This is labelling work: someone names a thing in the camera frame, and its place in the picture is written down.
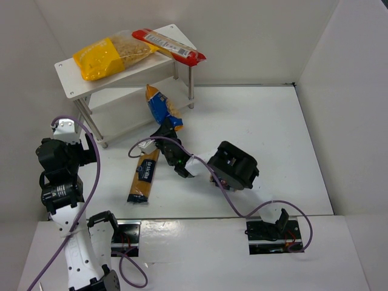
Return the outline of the blue orange pasta bag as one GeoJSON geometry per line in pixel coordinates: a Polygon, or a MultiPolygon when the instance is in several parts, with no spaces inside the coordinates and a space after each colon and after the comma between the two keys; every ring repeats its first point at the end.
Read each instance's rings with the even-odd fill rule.
{"type": "Polygon", "coordinates": [[[162,125],[164,120],[168,119],[176,131],[181,130],[184,127],[179,110],[175,107],[174,103],[156,87],[147,84],[145,98],[151,114],[159,125],[162,125]]]}

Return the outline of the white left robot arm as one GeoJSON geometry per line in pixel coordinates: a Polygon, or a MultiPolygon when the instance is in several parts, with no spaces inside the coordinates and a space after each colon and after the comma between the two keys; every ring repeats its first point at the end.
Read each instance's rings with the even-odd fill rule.
{"type": "Polygon", "coordinates": [[[99,164],[93,140],[81,142],[44,138],[36,149],[43,172],[39,177],[41,201],[55,222],[63,242],[69,290],[119,290],[111,267],[110,241],[117,229],[115,216],[105,211],[87,218],[80,167],[99,164]]]}

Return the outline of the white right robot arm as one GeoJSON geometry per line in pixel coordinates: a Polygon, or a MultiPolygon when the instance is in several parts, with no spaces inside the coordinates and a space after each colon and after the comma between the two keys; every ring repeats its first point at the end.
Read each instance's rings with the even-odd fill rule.
{"type": "Polygon", "coordinates": [[[164,155],[168,165],[183,178],[194,178],[208,170],[210,182],[228,190],[253,189],[259,177],[257,160],[228,141],[223,141],[210,152],[194,155],[188,152],[178,138],[177,131],[182,128],[180,119],[165,117],[150,140],[164,155]]]}

